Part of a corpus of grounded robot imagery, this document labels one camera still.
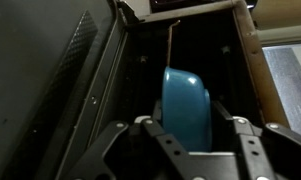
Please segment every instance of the dark compartment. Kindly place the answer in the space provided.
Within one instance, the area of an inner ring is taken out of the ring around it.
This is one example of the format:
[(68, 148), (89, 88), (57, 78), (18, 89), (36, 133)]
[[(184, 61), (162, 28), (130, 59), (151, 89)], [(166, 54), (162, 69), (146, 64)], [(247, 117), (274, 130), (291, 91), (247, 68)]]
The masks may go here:
[[(109, 120), (133, 123), (137, 116), (152, 114), (156, 100), (161, 98), (168, 27), (176, 20), (127, 29), (97, 134)], [(231, 115), (261, 124), (232, 11), (180, 20), (174, 28), (171, 67), (199, 75), (211, 99), (221, 101)], [(223, 53), (224, 47), (230, 52)]]

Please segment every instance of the blue bowl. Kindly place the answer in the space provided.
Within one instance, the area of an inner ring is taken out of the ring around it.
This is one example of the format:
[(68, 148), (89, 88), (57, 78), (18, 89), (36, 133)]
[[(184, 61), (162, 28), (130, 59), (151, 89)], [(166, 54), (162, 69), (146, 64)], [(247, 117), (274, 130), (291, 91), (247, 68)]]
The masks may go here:
[(162, 119), (164, 130), (187, 151), (211, 151), (210, 97), (197, 75), (166, 67)]

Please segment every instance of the blue object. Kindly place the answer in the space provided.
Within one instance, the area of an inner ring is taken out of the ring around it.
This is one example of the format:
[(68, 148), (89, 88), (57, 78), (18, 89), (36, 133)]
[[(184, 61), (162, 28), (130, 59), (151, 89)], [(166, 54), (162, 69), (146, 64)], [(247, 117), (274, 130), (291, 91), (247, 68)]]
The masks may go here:
[(211, 151), (210, 97), (201, 79), (166, 67), (162, 93), (166, 133), (173, 134), (187, 151)]

